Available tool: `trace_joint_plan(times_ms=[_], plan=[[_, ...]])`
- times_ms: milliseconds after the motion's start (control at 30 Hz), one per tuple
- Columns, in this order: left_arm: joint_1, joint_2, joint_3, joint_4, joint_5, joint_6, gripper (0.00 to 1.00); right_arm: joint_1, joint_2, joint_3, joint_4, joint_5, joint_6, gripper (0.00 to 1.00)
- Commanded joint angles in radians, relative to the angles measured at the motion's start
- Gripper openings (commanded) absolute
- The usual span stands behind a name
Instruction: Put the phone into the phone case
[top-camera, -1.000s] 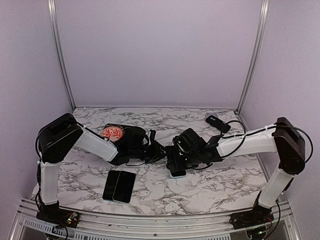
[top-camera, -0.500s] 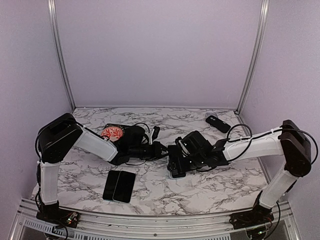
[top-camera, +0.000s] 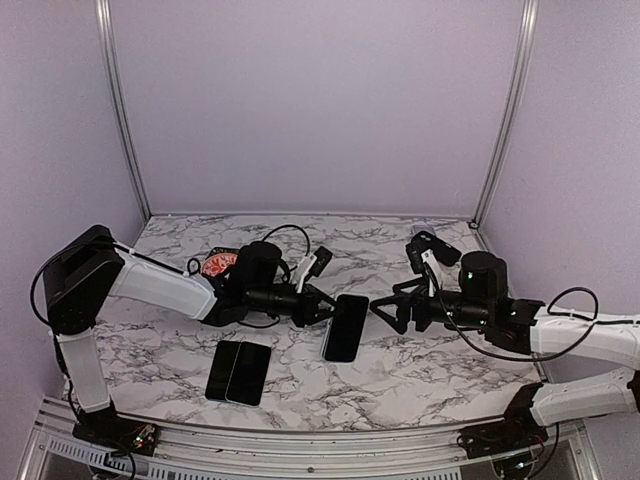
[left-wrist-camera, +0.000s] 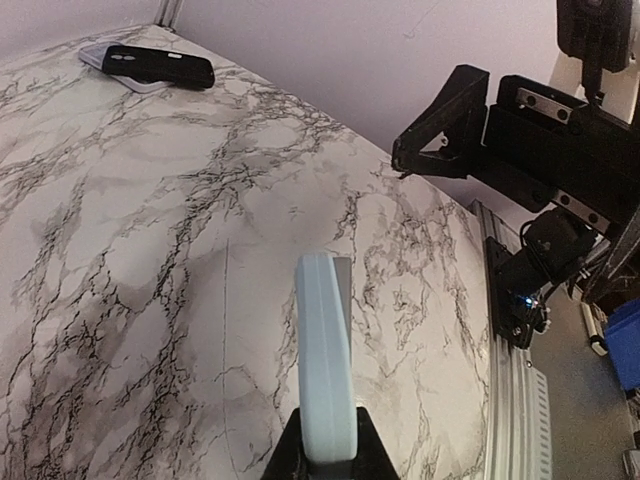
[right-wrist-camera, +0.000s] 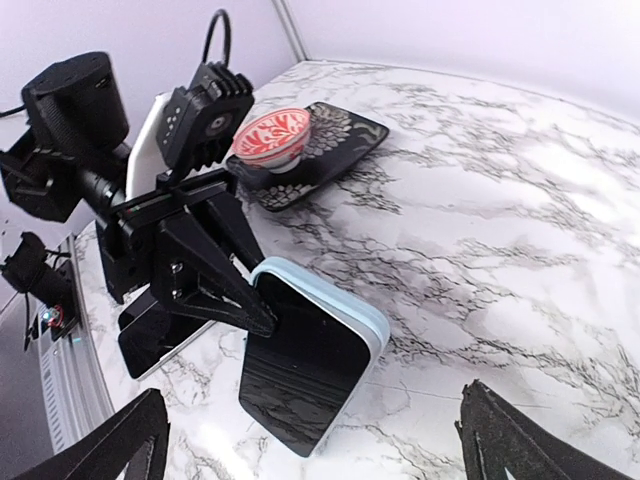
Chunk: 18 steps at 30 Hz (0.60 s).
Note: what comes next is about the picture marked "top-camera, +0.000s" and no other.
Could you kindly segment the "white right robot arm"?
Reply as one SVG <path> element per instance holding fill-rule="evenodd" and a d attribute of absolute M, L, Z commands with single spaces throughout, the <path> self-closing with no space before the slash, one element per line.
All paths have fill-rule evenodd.
<path fill-rule="evenodd" d="M 504 260 L 484 251 L 462 256 L 459 288 L 443 290 L 425 257 L 411 254 L 416 278 L 396 284 L 392 295 L 373 301 L 371 311 L 397 333 L 413 324 L 425 331 L 441 323 L 459 335 L 471 329 L 494 347 L 493 358 L 514 363 L 549 362 L 567 354 L 603 360 L 616 369 L 565 383 L 520 388 L 495 430 L 515 448 L 534 427 L 566 420 L 639 410 L 639 319 L 562 310 L 539 300 L 514 299 Z"/>

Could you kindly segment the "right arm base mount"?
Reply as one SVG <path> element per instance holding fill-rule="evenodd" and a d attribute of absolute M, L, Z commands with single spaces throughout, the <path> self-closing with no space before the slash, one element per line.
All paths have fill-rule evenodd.
<path fill-rule="evenodd" d="M 547 441 L 546 428 L 534 420 L 530 411 L 533 397 L 542 386 L 538 382 L 521 387 L 501 420 L 463 428 L 457 437 L 457 445 L 465 450 L 469 459 L 475 459 Z"/>

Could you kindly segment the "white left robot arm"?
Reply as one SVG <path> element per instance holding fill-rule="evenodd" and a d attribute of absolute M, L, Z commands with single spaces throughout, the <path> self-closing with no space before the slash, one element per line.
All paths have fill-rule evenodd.
<path fill-rule="evenodd" d="M 332 316 L 336 302 L 309 284 L 332 258 L 320 247 L 290 268 L 282 250 L 266 240 L 240 247 L 216 274 L 181 270 L 116 241 L 94 225 L 54 254 L 33 282 L 44 288 L 46 311 L 37 318 L 54 336 L 61 369 L 74 387 L 86 426 L 106 445 L 125 438 L 126 423 L 114 412 L 93 329 L 105 300 L 129 298 L 223 327 L 259 312 L 288 317 L 303 328 Z"/>

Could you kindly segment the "black phone case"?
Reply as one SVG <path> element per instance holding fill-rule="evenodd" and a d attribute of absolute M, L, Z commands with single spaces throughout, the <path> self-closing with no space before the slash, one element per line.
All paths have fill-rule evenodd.
<path fill-rule="evenodd" d="M 462 256 L 462 253 L 457 248 L 426 230 L 416 233 L 411 238 L 411 243 L 420 252 L 431 251 L 435 259 L 446 267 L 454 266 Z"/>

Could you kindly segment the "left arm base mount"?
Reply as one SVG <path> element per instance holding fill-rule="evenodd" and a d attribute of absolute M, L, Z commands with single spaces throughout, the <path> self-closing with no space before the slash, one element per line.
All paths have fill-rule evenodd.
<path fill-rule="evenodd" d="M 156 450 L 159 427 L 122 417 L 111 402 L 92 412 L 80 408 L 72 434 L 86 442 L 151 457 Z"/>

